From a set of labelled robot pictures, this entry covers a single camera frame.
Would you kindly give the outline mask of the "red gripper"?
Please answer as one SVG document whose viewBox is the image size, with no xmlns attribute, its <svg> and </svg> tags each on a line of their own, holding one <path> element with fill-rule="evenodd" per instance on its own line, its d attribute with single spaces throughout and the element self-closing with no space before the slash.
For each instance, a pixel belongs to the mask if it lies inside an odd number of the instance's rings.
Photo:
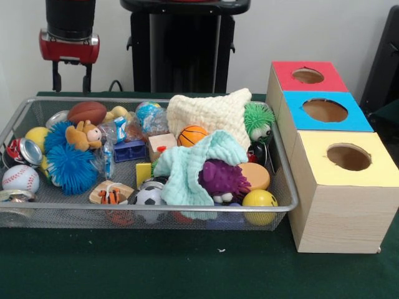
<svg viewBox="0 0 399 299">
<path fill-rule="evenodd" d="M 52 89 L 61 91 L 61 76 L 58 71 L 60 61 L 85 64 L 86 73 L 83 77 L 82 91 L 91 92 L 92 64 L 96 63 L 100 50 L 100 39 L 92 34 L 84 40 L 62 40 L 41 29 L 39 34 L 39 48 L 44 60 L 52 62 Z"/>
</svg>

